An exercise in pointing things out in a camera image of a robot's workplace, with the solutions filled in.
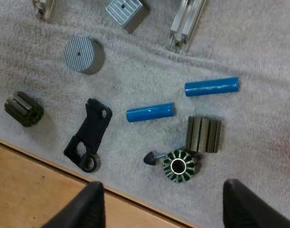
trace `aluminum profile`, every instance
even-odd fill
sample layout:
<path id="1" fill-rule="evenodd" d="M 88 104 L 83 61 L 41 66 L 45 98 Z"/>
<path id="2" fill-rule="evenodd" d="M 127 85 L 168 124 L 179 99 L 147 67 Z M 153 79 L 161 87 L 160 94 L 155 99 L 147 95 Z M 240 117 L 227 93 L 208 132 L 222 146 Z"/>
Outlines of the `aluminum profile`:
<path id="1" fill-rule="evenodd" d="M 169 49 L 188 51 L 206 0 L 182 0 L 170 29 Z"/>

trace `black cone tip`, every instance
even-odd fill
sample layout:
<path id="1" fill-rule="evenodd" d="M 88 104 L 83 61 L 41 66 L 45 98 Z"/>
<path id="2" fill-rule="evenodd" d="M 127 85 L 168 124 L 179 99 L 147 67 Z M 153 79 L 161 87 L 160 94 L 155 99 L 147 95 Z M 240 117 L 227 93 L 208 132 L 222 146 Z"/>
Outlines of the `black cone tip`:
<path id="1" fill-rule="evenodd" d="M 146 163 L 147 165 L 156 165 L 154 154 L 152 151 L 147 153 L 147 155 L 144 157 L 144 163 Z"/>

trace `grooved metal surface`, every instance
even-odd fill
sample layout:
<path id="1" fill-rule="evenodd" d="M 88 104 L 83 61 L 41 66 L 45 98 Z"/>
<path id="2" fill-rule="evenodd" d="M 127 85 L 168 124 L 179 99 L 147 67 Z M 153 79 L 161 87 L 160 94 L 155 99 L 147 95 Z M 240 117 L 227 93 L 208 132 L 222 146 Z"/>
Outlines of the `grooved metal surface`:
<path id="1" fill-rule="evenodd" d="M 139 0 L 113 0 L 106 7 L 107 12 L 120 24 L 125 25 L 142 7 Z"/>
<path id="2" fill-rule="evenodd" d="M 217 153 L 221 121 L 190 116 L 185 148 L 194 152 Z"/>
<path id="3" fill-rule="evenodd" d="M 94 54 L 91 40 L 84 36 L 76 36 L 66 44 L 64 59 L 70 69 L 83 72 L 94 62 Z"/>

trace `hole in cylinder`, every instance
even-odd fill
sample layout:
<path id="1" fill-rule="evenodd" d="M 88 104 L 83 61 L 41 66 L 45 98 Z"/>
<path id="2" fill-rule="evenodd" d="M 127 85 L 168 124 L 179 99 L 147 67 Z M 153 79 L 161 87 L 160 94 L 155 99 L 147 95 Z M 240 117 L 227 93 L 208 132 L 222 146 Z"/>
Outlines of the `hole in cylinder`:
<path id="1" fill-rule="evenodd" d="M 186 170 L 186 163 L 181 159 L 175 159 L 171 163 L 171 169 L 175 174 L 182 174 Z"/>

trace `black plastic bracket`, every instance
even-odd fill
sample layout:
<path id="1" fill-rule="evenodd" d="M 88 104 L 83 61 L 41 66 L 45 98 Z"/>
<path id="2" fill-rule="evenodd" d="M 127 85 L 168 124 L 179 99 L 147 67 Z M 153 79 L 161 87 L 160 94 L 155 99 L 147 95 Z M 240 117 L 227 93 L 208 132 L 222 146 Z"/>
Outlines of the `black plastic bracket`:
<path id="1" fill-rule="evenodd" d="M 64 150 L 64 155 L 86 173 L 94 172 L 97 167 L 95 154 L 101 144 L 103 134 L 111 120 L 112 111 L 95 99 L 86 103 L 87 117 L 76 135 Z M 79 155 L 77 145 L 82 142 L 86 152 Z"/>

